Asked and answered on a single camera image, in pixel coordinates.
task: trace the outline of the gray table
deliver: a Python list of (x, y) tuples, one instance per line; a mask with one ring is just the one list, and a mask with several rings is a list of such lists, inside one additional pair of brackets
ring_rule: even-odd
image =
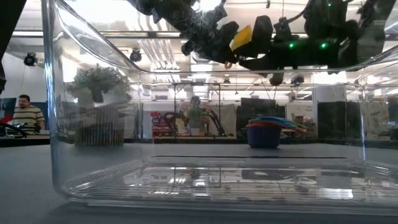
[[(178, 153), (175, 145), (161, 145), (159, 154)], [(191, 145), (190, 148), (202, 149), (194, 154), (205, 153), (204, 148), (209, 145)], [(239, 154), (238, 146), (217, 145), (217, 148), (228, 147), (233, 154)], [(348, 146), (285, 146), (281, 151), (259, 152), (254, 154), (270, 155), (302, 155), (309, 156), (348, 156), (359, 159), (357, 147)], [(390, 164), (398, 164), (398, 151), (390, 149), (368, 149), (368, 158)], [(0, 223), (25, 224), (25, 223), (264, 223), (266, 218), (269, 223), (293, 223), (288, 215), (270, 217), (264, 213), (212, 213), (193, 211), (170, 210), (141, 210), (136, 208), (104, 208), (86, 207), (67, 202), (59, 197), (53, 190), (51, 183), (51, 162), (49, 146), (29, 146), (0, 148)], [(314, 215), (299, 215), (297, 219), (305, 219), (306, 223), (319, 223)], [(323, 223), (333, 223), (323, 216)], [(352, 217), (340, 216), (344, 221)]]

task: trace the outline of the transparent plastic bin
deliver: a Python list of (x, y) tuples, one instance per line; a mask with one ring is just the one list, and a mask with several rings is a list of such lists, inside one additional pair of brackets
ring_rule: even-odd
[[(227, 1), (219, 25), (236, 20), (242, 30), (267, 10), (275, 23), (305, 7), (284, 4), (290, 8)], [(349, 5), (347, 20), (359, 6)], [(285, 68), (284, 82), (272, 86), (280, 70), (182, 55), (187, 40), (176, 29), (127, 1), (43, 0), (42, 13), (53, 185), (71, 201), (379, 215), (398, 207), (394, 41), (366, 32), (356, 65)], [(394, 11), (378, 19), (394, 36)], [(118, 24), (124, 30), (115, 31)], [(128, 57), (136, 48), (140, 62)], [(291, 83), (298, 75), (303, 82)], [(187, 115), (193, 95), (203, 109), (198, 126)], [(251, 149), (243, 127), (252, 112), (303, 123), (307, 132), (285, 128), (278, 149)]]

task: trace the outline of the yellow part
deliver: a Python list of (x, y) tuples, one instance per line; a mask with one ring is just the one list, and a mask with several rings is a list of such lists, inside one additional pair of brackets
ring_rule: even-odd
[(238, 47), (247, 44), (251, 41), (253, 33), (251, 30), (251, 26), (247, 25), (243, 30), (241, 30), (236, 36), (234, 37), (234, 42), (232, 43), (232, 50), (237, 49)]

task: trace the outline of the green led light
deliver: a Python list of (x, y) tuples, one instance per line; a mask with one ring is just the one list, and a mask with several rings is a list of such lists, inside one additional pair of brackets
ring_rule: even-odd
[(321, 49), (325, 49), (327, 47), (328, 47), (328, 43), (322, 43), (319, 45), (319, 48), (321, 48)]

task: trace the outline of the ceiling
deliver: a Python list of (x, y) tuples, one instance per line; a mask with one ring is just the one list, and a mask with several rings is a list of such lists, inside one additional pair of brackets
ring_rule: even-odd
[[(144, 70), (160, 69), (164, 71), (165, 68), (178, 69), (184, 72), (203, 72), (203, 71), (225, 71), (225, 73), (206, 75), (202, 77), (192, 77), (192, 75), (177, 75), (174, 76), (174, 81), (206, 81), (208, 83), (218, 82), (222, 83), (225, 78), (229, 78), (233, 87), (224, 87), (225, 90), (232, 91), (248, 91), (253, 90), (262, 91), (270, 90), (267, 79), (262, 78), (255, 73), (240, 73), (239, 75), (233, 74), (232, 70), (245, 71), (245, 68), (239, 65), (233, 65), (229, 70), (226, 70), (223, 64), (210, 63), (210, 65), (193, 65), (195, 62), (192, 57), (186, 57), (181, 53), (181, 46), (186, 40), (183, 39), (137, 39), (137, 35), (147, 35), (146, 32), (142, 31), (162, 31), (165, 34), (170, 34), (174, 37), (178, 37), (178, 34), (173, 33), (176, 30), (170, 27), (164, 20), (159, 22), (159, 25), (155, 25), (152, 22), (151, 17), (139, 14), (127, 1), (125, 0), (96, 0), (95, 4), (90, 0), (77, 0), (77, 1), (66, 1), (76, 12), (87, 20), (95, 29), (99, 30), (107, 39), (116, 46), (122, 53), (127, 57), (130, 56), (133, 48), (141, 49), (142, 60), (136, 63), (140, 68)], [(219, 25), (225, 24), (230, 21), (236, 21), (239, 24), (239, 29), (244, 28), (247, 25), (254, 26), (254, 22), (257, 16), (268, 15), (273, 23), (278, 21), (281, 16), (293, 17), (296, 16), (305, 7), (307, 0), (272, 0), (269, 9), (266, 8), (266, 1), (260, 0), (227, 0), (225, 9), (228, 16), (219, 22)], [(348, 8), (347, 20), (358, 19), (356, 11), (361, 5), (361, 1), (354, 0)], [(389, 20), (387, 21), (386, 33), (395, 34), (395, 22), (398, 20), (397, 11), (393, 11)], [(290, 28), (293, 33), (304, 34), (303, 30), (304, 19), (297, 19), (291, 23)], [(10, 53), (24, 57), (27, 52), (35, 52), (37, 58), (41, 61), (44, 59), (44, 45), (42, 38), (42, 16), (40, 10), (39, 0), (27, 0), (25, 9), (22, 12), (21, 18), (16, 27), (13, 38), (9, 44)], [(388, 41), (384, 45), (384, 50), (387, 50), (396, 45), (396, 41)], [(63, 56), (66, 60), (76, 62), (80, 66), (86, 64), (92, 64), (96, 62), (96, 59), (86, 54), (81, 53), (81, 48), (74, 43), (71, 39), (62, 40)], [(366, 73), (372, 75), (376, 71), (380, 70), (380, 66), (367, 68)], [(390, 73), (393, 72), (392, 68), (387, 68)], [(354, 82), (363, 71), (345, 73), (345, 79), (342, 82)], [(305, 83), (312, 83), (314, 81), (313, 72), (303, 73)], [(296, 75), (296, 73), (285, 73), (286, 83), (290, 83), (290, 79)], [(328, 82), (333, 82), (338, 78), (325, 78)], [(380, 83), (389, 81), (389, 83), (395, 83), (393, 74), (391, 74), (388, 80), (384, 77), (377, 79), (377, 75), (373, 77), (374, 83)], [(140, 81), (142, 82), (172, 82), (171, 76), (141, 76)], [(290, 86), (281, 86), (278, 88), (281, 94), (282, 91), (291, 91)], [(303, 86), (302, 91), (311, 90), (310, 87)]]

